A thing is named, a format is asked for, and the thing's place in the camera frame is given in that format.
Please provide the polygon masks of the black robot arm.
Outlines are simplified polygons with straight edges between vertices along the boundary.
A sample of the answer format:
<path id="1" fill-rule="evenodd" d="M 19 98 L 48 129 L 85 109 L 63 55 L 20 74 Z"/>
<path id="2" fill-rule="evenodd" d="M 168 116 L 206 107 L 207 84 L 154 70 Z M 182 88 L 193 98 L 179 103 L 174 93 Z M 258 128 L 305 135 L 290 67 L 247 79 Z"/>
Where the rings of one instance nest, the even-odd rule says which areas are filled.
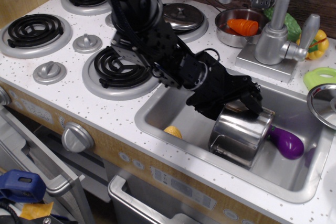
<path id="1" fill-rule="evenodd" d="M 194 54 L 164 20 L 161 0 L 107 0 L 116 28 L 112 47 L 119 56 L 143 66 L 167 87 L 192 92 L 187 105 L 215 120 L 225 104 L 239 100 L 262 112 L 258 84 L 234 76 L 206 51 Z"/>

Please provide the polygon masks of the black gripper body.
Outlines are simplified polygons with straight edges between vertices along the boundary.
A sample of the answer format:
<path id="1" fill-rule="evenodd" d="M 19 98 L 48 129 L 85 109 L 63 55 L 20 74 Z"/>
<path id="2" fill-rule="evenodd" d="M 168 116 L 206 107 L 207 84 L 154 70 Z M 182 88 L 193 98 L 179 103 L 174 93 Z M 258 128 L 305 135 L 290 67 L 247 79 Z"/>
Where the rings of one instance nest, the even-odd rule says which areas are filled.
<path id="1" fill-rule="evenodd" d="M 188 106 L 209 119 L 217 119 L 224 106 L 240 100 L 243 93 L 250 93 L 261 104 L 260 86 L 250 76 L 231 75 L 226 68 L 209 53 L 202 51 L 195 55 L 207 66 L 207 77 L 203 84 L 186 100 Z"/>

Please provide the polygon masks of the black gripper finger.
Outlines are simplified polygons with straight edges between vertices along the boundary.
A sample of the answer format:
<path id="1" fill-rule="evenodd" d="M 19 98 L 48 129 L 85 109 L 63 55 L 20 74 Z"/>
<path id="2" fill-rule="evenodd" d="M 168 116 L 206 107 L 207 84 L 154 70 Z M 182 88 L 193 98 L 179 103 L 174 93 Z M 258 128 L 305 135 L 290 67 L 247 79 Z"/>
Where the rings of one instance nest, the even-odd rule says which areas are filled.
<path id="1" fill-rule="evenodd" d="M 263 112 L 263 108 L 260 102 L 250 93 L 243 93 L 240 97 L 240 101 L 245 105 L 247 109 L 249 109 L 256 115 L 260 115 Z"/>

